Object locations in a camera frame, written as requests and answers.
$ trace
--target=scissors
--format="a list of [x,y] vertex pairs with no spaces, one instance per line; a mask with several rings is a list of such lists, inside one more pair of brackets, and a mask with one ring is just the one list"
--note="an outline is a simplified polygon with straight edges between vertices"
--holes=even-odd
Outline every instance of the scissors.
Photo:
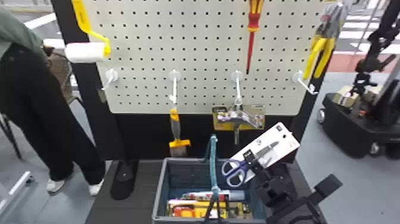
[[[275,141],[272,144],[263,148],[262,150],[258,151],[255,154],[256,159],[258,160],[262,156],[269,153],[278,143],[279,143],[279,141]],[[272,157],[268,159],[267,164],[269,164],[269,162],[271,162],[271,160],[272,160]],[[232,164],[232,163],[234,163],[236,165],[236,167],[225,172],[225,166],[228,164]],[[228,184],[228,186],[230,186],[232,188],[237,188],[245,182],[246,177],[247,177],[247,171],[249,171],[249,169],[250,169],[249,164],[245,160],[239,161],[239,160],[234,160],[234,159],[228,159],[224,162],[224,164],[222,164],[221,171],[222,171],[222,175],[226,179],[226,183]],[[239,183],[234,184],[231,182],[231,180],[236,177],[239,178]]]
[[343,5],[337,5],[332,12],[324,16],[325,23],[320,24],[311,41],[311,53],[308,57],[303,79],[308,79],[317,55],[323,50],[323,55],[314,72],[314,78],[318,79],[325,69],[333,49],[336,45],[336,38],[340,32],[340,17]]

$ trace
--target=yellow handle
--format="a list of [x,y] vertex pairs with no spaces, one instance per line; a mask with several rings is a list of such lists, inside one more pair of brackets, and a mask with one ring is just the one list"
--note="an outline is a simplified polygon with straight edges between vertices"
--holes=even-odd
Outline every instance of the yellow handle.
[[315,44],[315,46],[311,49],[311,53],[310,53],[310,56],[308,57],[307,65],[305,67],[303,79],[308,79],[310,77],[315,58],[324,48],[326,40],[327,39],[325,39],[325,38],[319,39],[318,42]]
[[174,120],[176,122],[179,121],[178,110],[176,108],[172,108],[170,110],[170,118],[171,118],[171,120]]
[[257,0],[251,0],[251,13],[255,14],[257,12]]
[[321,38],[322,38],[321,35],[315,35],[315,36],[312,38],[312,41],[311,41],[311,49],[313,49],[313,48],[315,47],[315,45],[317,44],[317,42],[318,42]]
[[261,14],[261,9],[263,8],[263,0],[258,3],[257,14]]
[[328,39],[326,46],[324,48],[324,53],[322,55],[321,61],[318,63],[318,66],[315,69],[314,78],[318,79],[321,76],[322,71],[325,69],[325,66],[328,63],[330,55],[332,54],[334,48],[335,48],[335,39],[334,38]]
[[111,52],[110,40],[94,32],[92,28],[90,28],[89,17],[86,14],[85,6],[83,5],[82,0],[72,0],[72,6],[74,7],[75,17],[78,21],[79,28],[88,35],[92,35],[95,38],[102,40],[105,43],[104,56],[109,55]]

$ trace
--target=paint roller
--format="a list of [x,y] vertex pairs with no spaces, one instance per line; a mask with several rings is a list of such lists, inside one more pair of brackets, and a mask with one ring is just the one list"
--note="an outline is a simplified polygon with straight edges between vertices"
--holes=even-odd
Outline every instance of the paint roller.
[[95,63],[104,61],[110,54],[110,40],[94,32],[90,27],[82,0],[71,0],[79,28],[88,35],[103,42],[69,43],[65,47],[65,56],[72,63]]

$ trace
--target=black mount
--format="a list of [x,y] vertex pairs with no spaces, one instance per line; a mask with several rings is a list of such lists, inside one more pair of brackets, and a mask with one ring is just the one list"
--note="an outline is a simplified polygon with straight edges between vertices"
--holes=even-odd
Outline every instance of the black mount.
[[314,223],[318,224],[324,223],[321,214],[317,210],[318,203],[343,185],[333,174],[317,184],[314,187],[315,192],[310,196],[293,200],[288,193],[289,191],[286,185],[279,178],[271,176],[269,172],[260,165],[253,153],[244,154],[243,156],[259,182],[259,186],[256,189],[257,196],[260,197],[265,206],[279,208],[274,211],[272,216],[265,220],[266,223],[277,223],[278,220],[303,205],[307,205],[311,214],[308,216],[298,216],[292,219],[289,224],[294,224],[302,220],[312,220]]
[[366,86],[377,86],[376,83],[370,82],[371,75],[369,73],[373,71],[383,71],[384,67],[396,58],[396,55],[392,54],[381,62],[378,56],[400,33],[400,19],[397,20],[399,12],[400,1],[391,0],[382,16],[379,28],[368,37],[371,47],[365,59],[357,63],[355,68],[357,76],[354,79],[354,86],[350,91],[351,94],[356,92],[362,96]]

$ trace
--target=white pegboard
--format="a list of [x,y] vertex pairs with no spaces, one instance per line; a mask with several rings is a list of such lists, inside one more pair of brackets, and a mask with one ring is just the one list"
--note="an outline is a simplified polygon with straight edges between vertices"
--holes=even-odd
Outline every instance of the white pegboard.
[[[93,30],[108,37],[112,53],[98,63],[119,72],[106,96],[113,113],[167,114],[172,69],[180,113],[210,113],[231,105],[245,72],[248,0],[85,0]],[[255,33],[251,71],[241,83],[244,104],[263,103],[267,114],[296,115],[305,90],[291,77],[305,68],[318,26],[321,0],[266,0]]]

